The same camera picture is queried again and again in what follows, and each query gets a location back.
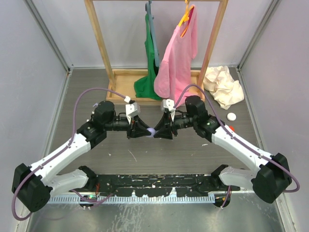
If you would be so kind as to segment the grey clothes hanger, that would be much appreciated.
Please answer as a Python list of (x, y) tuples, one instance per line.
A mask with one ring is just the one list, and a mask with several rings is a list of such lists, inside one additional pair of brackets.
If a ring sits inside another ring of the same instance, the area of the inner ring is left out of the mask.
[(149, 27), (150, 27), (150, 33), (153, 41), (153, 46), (154, 46), (154, 61), (155, 61), (155, 66), (159, 67), (160, 61), (159, 61), (159, 52), (156, 44), (156, 35), (155, 35), (155, 28), (154, 28), (154, 16), (152, 15), (151, 11), (151, 3), (152, 1), (149, 0), (145, 4), (145, 10), (147, 12), (148, 18), (149, 18)]

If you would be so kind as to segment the pink t-shirt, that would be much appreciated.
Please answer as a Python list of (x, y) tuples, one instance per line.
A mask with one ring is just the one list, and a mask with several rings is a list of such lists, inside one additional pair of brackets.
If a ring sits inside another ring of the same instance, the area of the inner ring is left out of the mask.
[(178, 106), (192, 95), (188, 90), (184, 94), (182, 92), (192, 83), (191, 62), (197, 55), (197, 9), (193, 6), (186, 34), (181, 38), (183, 27), (176, 26), (154, 81), (155, 93), (161, 98), (178, 102)]

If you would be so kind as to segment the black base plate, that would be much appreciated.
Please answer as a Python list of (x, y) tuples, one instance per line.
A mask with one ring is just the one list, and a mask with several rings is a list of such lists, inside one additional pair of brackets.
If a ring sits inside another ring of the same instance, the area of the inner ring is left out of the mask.
[(172, 190), (177, 197), (208, 196), (212, 191), (227, 191), (228, 186), (206, 174), (100, 174), (91, 187), (78, 188), (80, 192), (97, 191), (103, 196), (167, 197)]

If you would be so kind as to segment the yellow clothes hanger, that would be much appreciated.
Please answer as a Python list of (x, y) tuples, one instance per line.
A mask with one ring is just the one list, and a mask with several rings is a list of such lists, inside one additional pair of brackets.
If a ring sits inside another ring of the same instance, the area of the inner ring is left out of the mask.
[(192, 17), (192, 11), (194, 10), (194, 6), (190, 5), (189, 0), (185, 0), (185, 4), (186, 4), (185, 13), (182, 16), (180, 22), (178, 23), (179, 28), (183, 27), (183, 30), (180, 35), (181, 38), (186, 34), (189, 28), (189, 23)]

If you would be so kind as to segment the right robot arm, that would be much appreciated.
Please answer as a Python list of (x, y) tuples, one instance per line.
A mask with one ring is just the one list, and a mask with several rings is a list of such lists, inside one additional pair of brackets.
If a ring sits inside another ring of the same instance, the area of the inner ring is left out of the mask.
[(163, 116), (155, 127), (154, 137), (172, 139), (178, 130), (193, 128), (198, 136), (225, 149), (247, 166), (245, 170), (220, 165), (211, 173), (211, 183), (216, 190), (227, 186), (249, 189), (264, 202), (273, 203), (291, 184), (284, 155), (271, 155), (237, 135), (224, 122), (208, 113), (199, 96), (187, 97), (185, 107), (186, 112), (176, 115), (174, 101), (162, 100)]

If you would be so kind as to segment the green shirt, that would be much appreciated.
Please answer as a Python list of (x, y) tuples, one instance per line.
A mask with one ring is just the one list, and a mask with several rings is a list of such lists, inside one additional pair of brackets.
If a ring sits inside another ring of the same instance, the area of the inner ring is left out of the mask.
[(146, 24), (146, 40), (145, 50), (147, 56), (147, 72), (148, 74), (134, 83), (134, 90), (137, 98), (150, 98), (153, 100), (161, 100), (154, 90), (154, 81), (158, 74), (159, 68), (155, 65), (155, 50), (151, 36), (149, 16), (145, 15)]

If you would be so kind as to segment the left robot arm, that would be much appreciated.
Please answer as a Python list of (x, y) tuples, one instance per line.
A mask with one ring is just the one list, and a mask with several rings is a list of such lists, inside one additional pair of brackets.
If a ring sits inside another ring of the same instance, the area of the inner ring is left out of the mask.
[(140, 106), (130, 101), (125, 110), (125, 116), (117, 116), (111, 101), (100, 102), (90, 120), (74, 130), (62, 146), (29, 166), (18, 165), (12, 184), (13, 202), (19, 200), (34, 213), (58, 194), (72, 189), (94, 190), (97, 176), (88, 167), (81, 166), (63, 175), (59, 172), (106, 139), (108, 131), (125, 131), (128, 138), (149, 136), (148, 126), (139, 118)]

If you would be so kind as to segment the wooden clothes rack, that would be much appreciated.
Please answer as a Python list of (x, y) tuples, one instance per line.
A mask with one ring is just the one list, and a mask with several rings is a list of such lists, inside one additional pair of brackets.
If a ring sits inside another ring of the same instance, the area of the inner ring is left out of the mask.
[(108, 57), (107, 48), (99, 25), (97, 13), (92, 0), (85, 1), (85, 7), (97, 40), (98, 48), (108, 75), (109, 85), (107, 100), (121, 103), (121, 92), (144, 105), (159, 104), (161, 99), (170, 98), (181, 105), (185, 97), (202, 95), (203, 79), (211, 59), (218, 32), (228, 2), (219, 1), (218, 10), (211, 30), (208, 46), (201, 70), (192, 70), (191, 62), (197, 55), (197, 8), (185, 2), (186, 10), (176, 26), (166, 47), (162, 61), (158, 59), (155, 43), (155, 32), (150, 10), (147, 9), (146, 69), (113, 69)]

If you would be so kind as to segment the cream crumpled cloth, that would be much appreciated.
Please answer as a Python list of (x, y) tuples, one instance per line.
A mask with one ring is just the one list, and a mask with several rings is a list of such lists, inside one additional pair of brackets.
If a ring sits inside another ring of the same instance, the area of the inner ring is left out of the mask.
[(244, 100), (242, 86), (239, 80), (233, 79), (227, 66), (207, 68), (203, 87), (225, 110)]

